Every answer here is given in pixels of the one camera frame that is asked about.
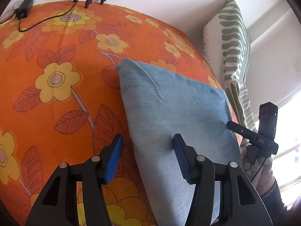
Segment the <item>right hand grey glove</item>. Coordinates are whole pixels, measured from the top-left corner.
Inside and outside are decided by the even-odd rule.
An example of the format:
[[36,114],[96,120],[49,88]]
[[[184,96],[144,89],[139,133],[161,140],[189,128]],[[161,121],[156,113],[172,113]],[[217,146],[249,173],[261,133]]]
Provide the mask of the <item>right hand grey glove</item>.
[[251,145],[247,145],[241,150],[241,160],[243,170],[259,194],[266,192],[274,183],[272,164],[273,157],[257,158],[251,161]]

